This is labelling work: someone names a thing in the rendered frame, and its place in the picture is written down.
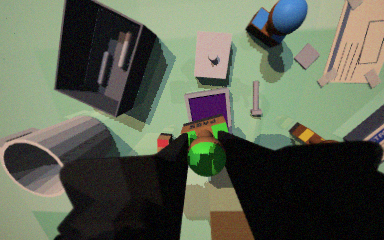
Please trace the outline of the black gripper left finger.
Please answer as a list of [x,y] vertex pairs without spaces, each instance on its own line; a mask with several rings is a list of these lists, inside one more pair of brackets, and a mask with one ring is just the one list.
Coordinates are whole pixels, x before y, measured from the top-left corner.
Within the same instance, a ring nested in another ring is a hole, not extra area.
[[180,240],[189,147],[182,133],[155,155],[82,159],[63,164],[59,176],[78,202],[148,199],[159,240]]

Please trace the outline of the peach paper card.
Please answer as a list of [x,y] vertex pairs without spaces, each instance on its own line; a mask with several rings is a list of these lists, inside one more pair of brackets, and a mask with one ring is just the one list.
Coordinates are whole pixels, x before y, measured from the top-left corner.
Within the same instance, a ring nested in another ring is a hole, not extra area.
[[382,83],[384,0],[345,0],[336,34],[318,82]]

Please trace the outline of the rubber stamp with red handle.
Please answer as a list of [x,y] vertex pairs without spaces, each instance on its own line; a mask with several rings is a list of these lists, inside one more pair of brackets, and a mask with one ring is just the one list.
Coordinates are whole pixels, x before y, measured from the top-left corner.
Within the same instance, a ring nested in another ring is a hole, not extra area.
[[161,133],[157,138],[157,153],[172,142],[172,134]]

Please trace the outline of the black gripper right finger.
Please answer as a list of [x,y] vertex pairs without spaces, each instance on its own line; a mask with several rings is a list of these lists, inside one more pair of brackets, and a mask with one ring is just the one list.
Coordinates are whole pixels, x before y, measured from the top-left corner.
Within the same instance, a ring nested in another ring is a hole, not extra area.
[[290,145],[272,150],[225,131],[217,140],[226,151],[225,168],[254,240],[282,240],[301,173],[372,167],[384,156],[380,143],[350,141]]

